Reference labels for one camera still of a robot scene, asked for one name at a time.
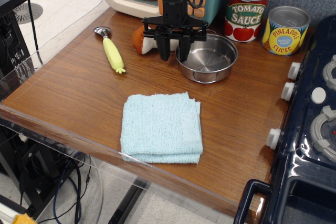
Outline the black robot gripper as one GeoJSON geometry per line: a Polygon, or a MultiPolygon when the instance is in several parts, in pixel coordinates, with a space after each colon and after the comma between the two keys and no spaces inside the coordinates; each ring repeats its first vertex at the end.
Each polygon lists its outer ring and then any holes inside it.
{"type": "Polygon", "coordinates": [[[170,40],[179,40],[180,62],[187,60],[191,44],[205,41],[208,23],[188,15],[188,0],[162,0],[163,15],[144,18],[144,37],[156,41],[160,57],[168,61],[170,40]]]}

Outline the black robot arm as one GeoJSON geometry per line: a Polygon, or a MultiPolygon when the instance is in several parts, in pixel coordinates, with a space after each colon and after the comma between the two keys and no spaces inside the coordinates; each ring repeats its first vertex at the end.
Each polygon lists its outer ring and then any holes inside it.
{"type": "Polygon", "coordinates": [[[190,53],[191,45],[195,41],[207,40],[208,22],[191,17],[188,14],[188,5],[192,8],[200,8],[193,5],[190,0],[162,0],[163,15],[145,17],[146,11],[142,4],[131,0],[105,0],[115,10],[131,14],[132,10],[138,12],[144,25],[144,37],[153,38],[156,41],[160,56],[167,61],[170,56],[170,40],[178,40],[178,60],[185,62],[190,53]]]}

